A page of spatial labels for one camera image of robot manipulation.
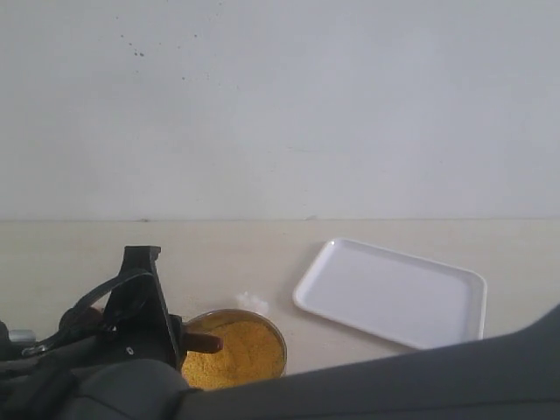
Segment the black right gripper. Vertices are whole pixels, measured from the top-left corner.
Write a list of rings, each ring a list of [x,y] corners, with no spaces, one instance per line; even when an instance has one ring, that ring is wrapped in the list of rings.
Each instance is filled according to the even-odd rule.
[[[81,297],[59,322],[56,362],[69,369],[133,359],[183,360],[180,321],[167,309],[156,261],[159,246],[127,246],[119,273]]]

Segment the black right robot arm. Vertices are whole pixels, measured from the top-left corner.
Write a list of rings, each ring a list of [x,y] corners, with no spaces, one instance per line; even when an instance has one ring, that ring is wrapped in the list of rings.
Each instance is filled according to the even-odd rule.
[[[222,390],[188,383],[215,337],[168,312],[156,246],[128,246],[43,340],[1,330],[4,419],[556,419],[559,312],[519,332]]]

